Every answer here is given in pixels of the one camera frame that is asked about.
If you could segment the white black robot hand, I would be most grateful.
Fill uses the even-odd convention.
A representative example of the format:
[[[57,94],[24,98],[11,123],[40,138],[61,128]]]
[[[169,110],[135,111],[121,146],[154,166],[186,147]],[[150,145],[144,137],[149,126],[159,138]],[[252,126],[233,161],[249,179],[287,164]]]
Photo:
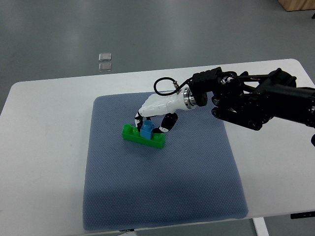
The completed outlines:
[[[143,118],[151,118],[154,116],[162,116],[164,118],[161,125],[152,130],[153,133],[166,133],[170,131],[177,122],[177,110],[187,110],[182,95],[160,96],[152,94],[143,103],[135,115],[134,121],[138,131],[143,125]]]

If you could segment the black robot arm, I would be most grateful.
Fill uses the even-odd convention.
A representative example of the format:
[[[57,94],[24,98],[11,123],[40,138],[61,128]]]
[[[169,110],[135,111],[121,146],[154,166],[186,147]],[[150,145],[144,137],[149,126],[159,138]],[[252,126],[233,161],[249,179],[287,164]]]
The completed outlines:
[[[267,75],[240,75],[220,67],[185,81],[197,106],[212,92],[214,117],[255,131],[273,117],[315,126],[315,90],[297,87],[297,78],[278,68]]]

